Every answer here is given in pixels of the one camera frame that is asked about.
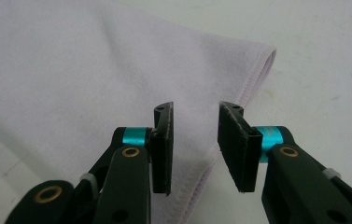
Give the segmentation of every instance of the teal spacer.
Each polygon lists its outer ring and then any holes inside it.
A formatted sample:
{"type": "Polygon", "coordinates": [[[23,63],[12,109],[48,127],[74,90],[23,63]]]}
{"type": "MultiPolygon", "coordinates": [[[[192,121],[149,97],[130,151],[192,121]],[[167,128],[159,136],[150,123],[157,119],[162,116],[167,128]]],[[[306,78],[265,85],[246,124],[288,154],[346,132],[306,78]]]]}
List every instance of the teal spacer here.
{"type": "Polygon", "coordinates": [[[275,126],[260,126],[256,127],[260,133],[262,133],[262,151],[260,156],[260,162],[268,162],[267,153],[276,144],[283,144],[283,135],[280,130],[275,126]]]}
{"type": "Polygon", "coordinates": [[[143,147],[146,144],[147,128],[126,128],[123,133],[122,143],[143,147]]]}

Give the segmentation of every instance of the white towel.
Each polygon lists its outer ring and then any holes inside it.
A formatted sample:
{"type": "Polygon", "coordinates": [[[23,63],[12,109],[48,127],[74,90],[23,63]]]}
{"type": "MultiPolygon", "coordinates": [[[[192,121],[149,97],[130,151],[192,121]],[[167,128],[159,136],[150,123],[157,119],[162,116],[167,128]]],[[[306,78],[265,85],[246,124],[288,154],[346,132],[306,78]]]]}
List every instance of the white towel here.
{"type": "Polygon", "coordinates": [[[246,105],[275,49],[111,0],[0,1],[0,129],[74,185],[119,126],[175,104],[173,185],[152,223],[187,222],[218,155],[218,102],[246,105]]]}

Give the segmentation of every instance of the white table surface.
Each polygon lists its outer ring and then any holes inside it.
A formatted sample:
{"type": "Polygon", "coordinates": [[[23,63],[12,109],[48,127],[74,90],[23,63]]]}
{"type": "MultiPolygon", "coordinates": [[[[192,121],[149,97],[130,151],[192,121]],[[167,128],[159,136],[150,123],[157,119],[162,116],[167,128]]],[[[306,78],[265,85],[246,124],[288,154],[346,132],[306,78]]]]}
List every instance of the white table surface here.
{"type": "MultiPolygon", "coordinates": [[[[252,126],[284,125],[352,186],[352,1],[126,0],[169,21],[277,48],[273,70],[245,110],[252,126]]],[[[190,223],[267,223],[257,190],[240,194],[222,158],[190,223]]]]}

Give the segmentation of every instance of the white cloth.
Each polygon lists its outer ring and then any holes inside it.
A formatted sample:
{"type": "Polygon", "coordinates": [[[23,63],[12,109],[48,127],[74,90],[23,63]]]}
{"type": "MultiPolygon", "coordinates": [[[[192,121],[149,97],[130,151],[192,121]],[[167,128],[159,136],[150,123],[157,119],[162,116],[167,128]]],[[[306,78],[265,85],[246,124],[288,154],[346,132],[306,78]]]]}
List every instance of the white cloth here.
{"type": "Polygon", "coordinates": [[[76,185],[117,127],[152,127],[173,101],[172,193],[152,194],[152,223],[187,222],[218,155],[218,102],[246,105],[274,58],[115,1],[0,1],[0,129],[76,185]]]}

